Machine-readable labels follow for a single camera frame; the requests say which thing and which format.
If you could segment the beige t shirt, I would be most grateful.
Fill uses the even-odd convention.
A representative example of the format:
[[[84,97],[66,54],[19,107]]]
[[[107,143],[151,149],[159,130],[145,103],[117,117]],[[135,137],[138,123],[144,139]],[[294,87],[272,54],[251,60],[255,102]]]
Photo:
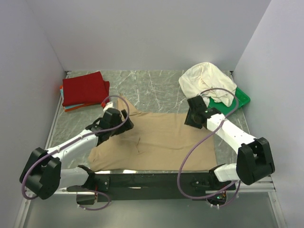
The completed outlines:
[[[91,150],[88,162],[94,171],[177,171],[192,147],[210,133],[185,125],[186,114],[142,112],[128,100],[118,100],[116,108],[130,110],[134,127]]]

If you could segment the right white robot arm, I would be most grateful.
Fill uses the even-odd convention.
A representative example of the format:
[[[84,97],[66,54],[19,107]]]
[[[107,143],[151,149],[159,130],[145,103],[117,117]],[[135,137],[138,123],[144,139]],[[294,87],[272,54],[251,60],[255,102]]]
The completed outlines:
[[[205,128],[218,135],[236,153],[237,162],[222,164],[209,170],[215,183],[242,181],[251,185],[275,172],[270,144],[264,137],[256,138],[229,121],[216,108],[207,108],[203,98],[196,96],[187,100],[189,109],[185,124]]]

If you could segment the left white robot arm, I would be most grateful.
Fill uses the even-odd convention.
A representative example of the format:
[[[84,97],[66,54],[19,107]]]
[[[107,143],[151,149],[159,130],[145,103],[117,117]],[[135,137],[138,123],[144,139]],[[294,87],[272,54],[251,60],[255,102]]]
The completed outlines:
[[[46,150],[38,147],[21,173],[21,192],[26,199],[51,197],[58,189],[79,186],[94,190],[95,172],[84,165],[69,169],[68,164],[79,154],[99,146],[110,137],[133,129],[129,109],[108,108],[104,115],[72,139]]]

